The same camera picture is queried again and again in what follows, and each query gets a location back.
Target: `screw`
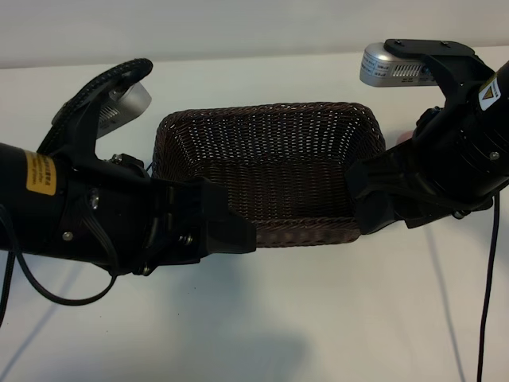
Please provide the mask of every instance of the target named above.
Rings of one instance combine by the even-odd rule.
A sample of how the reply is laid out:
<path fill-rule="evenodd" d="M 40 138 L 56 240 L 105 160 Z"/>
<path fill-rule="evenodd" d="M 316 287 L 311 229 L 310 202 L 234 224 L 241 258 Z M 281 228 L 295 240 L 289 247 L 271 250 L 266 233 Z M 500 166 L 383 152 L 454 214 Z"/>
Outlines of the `screw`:
<path fill-rule="evenodd" d="M 453 216 L 458 219 L 458 220 L 461 220 L 463 219 L 465 216 L 469 215 L 470 214 L 470 211 L 454 211 L 453 212 Z"/>
<path fill-rule="evenodd" d="M 142 275 L 144 276 L 148 276 L 150 275 L 150 268 L 149 268 L 149 265 L 148 264 L 145 264 L 145 266 L 143 267 L 143 270 L 142 270 Z"/>
<path fill-rule="evenodd" d="M 99 208 L 99 191 L 97 189 L 92 189 L 90 196 L 90 206 L 94 211 Z"/>
<path fill-rule="evenodd" d="M 63 241 L 71 241 L 74 238 L 74 235 L 72 232 L 67 231 L 62 234 L 62 240 Z"/>
<path fill-rule="evenodd" d="M 113 157 L 111 157 L 111 163 L 114 163 L 115 165 L 122 163 L 122 155 L 113 154 Z"/>

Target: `brown wicker basket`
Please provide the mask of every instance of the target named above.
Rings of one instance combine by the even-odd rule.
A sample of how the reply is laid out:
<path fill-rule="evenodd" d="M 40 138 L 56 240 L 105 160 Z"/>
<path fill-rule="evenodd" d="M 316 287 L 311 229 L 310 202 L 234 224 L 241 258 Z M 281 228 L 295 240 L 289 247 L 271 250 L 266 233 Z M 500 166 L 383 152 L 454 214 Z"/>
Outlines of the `brown wicker basket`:
<path fill-rule="evenodd" d="M 258 247 L 348 243 L 360 235 L 344 172 L 385 150 L 358 103 L 280 103 L 188 110 L 157 131 L 153 175 L 203 176 L 228 188 Z"/>

